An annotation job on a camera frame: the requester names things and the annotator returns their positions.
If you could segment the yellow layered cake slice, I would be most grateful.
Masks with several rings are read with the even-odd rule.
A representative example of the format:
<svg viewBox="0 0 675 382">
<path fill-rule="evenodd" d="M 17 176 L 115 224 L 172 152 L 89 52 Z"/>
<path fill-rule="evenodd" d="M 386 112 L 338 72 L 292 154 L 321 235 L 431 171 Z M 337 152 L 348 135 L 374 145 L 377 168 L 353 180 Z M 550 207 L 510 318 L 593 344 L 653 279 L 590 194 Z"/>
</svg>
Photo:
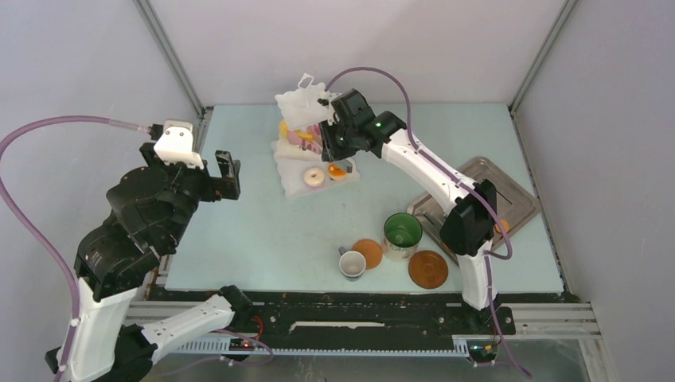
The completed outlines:
<svg viewBox="0 0 675 382">
<path fill-rule="evenodd" d="M 303 132 L 300 130 L 295 131 L 296 135 L 304 141 L 313 142 L 314 136 L 311 133 Z"/>
</svg>

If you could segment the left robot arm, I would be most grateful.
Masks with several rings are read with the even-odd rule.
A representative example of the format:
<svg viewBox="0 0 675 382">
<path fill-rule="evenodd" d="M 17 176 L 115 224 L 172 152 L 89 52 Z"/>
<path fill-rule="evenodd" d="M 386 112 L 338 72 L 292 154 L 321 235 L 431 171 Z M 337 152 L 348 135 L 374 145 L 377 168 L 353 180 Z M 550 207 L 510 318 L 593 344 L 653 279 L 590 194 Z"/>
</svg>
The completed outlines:
<svg viewBox="0 0 675 382">
<path fill-rule="evenodd" d="M 110 215 L 77 248 L 74 271 L 80 313 L 74 334 L 45 359 L 63 381 L 139 381 L 163 357 L 212 331 L 242 331 L 252 302 L 224 286 L 194 308 L 145 325 L 127 325 L 131 301 L 162 257 L 172 255 L 202 202 L 240 195 L 240 162 L 216 153 L 220 175 L 206 166 L 167 164 L 151 143 L 140 148 L 145 165 L 107 191 Z"/>
</svg>

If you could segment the pink-tipped metal tongs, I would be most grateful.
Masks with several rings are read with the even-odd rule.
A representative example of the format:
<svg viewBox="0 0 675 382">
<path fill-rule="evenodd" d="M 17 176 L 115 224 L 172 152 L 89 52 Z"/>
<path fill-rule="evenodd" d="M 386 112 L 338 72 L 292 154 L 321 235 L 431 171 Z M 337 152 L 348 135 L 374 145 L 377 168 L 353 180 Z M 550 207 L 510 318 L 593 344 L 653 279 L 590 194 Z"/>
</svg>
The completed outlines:
<svg viewBox="0 0 675 382">
<path fill-rule="evenodd" d="M 323 143 L 322 143 L 322 135 L 321 131 L 318 127 L 318 125 L 312 125 L 307 128 L 307 133 L 311 133 L 314 136 L 314 141 L 313 142 L 308 142 L 301 140 L 295 133 L 297 130 L 289 130 L 288 135 L 287 135 L 287 141 L 291 145 L 297 146 L 300 150 L 306 151 L 306 152 L 311 152 L 313 154 L 316 154 L 319 156 L 321 160 L 322 158 L 322 152 L 323 152 Z M 353 163 L 350 162 L 349 160 L 341 160 L 337 162 L 330 162 L 334 163 L 337 166 L 341 167 L 343 170 L 347 171 L 348 173 L 353 172 Z"/>
</svg>

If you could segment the orange glazed donut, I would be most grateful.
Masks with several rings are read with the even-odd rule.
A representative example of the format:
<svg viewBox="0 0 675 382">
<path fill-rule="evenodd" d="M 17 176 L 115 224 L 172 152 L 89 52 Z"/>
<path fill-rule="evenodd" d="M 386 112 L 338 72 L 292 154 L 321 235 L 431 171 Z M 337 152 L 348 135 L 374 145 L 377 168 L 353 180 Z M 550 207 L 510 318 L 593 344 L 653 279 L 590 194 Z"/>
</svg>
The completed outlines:
<svg viewBox="0 0 675 382">
<path fill-rule="evenodd" d="M 346 177 L 348 174 L 347 171 L 343 170 L 341 167 L 337 166 L 334 163 L 330 163 L 327 167 L 328 174 L 331 180 L 339 181 Z"/>
</svg>

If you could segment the yellow swirl roll cake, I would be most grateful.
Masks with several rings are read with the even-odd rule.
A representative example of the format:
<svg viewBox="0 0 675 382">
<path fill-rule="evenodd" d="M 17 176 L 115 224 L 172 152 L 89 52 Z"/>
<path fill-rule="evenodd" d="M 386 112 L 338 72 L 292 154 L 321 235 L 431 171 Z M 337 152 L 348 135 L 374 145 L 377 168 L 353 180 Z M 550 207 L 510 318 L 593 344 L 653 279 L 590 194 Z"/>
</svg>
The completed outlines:
<svg viewBox="0 0 675 382">
<path fill-rule="evenodd" d="M 287 139 L 288 132 L 289 132 L 289 127 L 288 127 L 286 121 L 282 119 L 279 122 L 279 137 Z"/>
</svg>

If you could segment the white glazed donut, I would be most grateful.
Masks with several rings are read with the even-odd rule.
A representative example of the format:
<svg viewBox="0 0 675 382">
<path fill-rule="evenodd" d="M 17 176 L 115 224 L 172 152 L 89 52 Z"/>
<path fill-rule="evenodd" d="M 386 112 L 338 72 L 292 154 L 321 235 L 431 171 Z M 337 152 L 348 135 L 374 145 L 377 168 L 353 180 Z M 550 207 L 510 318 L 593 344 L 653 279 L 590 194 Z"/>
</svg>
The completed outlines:
<svg viewBox="0 0 675 382">
<path fill-rule="evenodd" d="M 321 168 L 315 166 L 305 170 L 302 179 L 306 186 L 317 188 L 323 185 L 326 180 L 326 175 Z"/>
</svg>

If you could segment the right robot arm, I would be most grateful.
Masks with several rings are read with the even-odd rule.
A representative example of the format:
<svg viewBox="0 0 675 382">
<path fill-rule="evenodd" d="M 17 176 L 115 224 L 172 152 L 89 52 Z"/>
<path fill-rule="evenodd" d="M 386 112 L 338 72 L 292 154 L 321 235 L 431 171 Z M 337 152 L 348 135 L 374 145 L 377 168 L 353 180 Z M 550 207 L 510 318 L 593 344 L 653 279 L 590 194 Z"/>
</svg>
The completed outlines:
<svg viewBox="0 0 675 382">
<path fill-rule="evenodd" d="M 490 303 L 497 296 L 484 260 L 497 223 L 494 184 L 451 168 L 405 121 L 390 111 L 376 114 L 355 89 L 340 95 L 321 92 L 317 101 L 327 111 L 319 123 L 323 161 L 339 162 L 367 151 L 404 171 L 441 207 L 445 221 L 439 238 L 457 258 L 468 305 L 462 312 L 464 325 L 475 333 L 486 331 L 495 321 Z"/>
</svg>

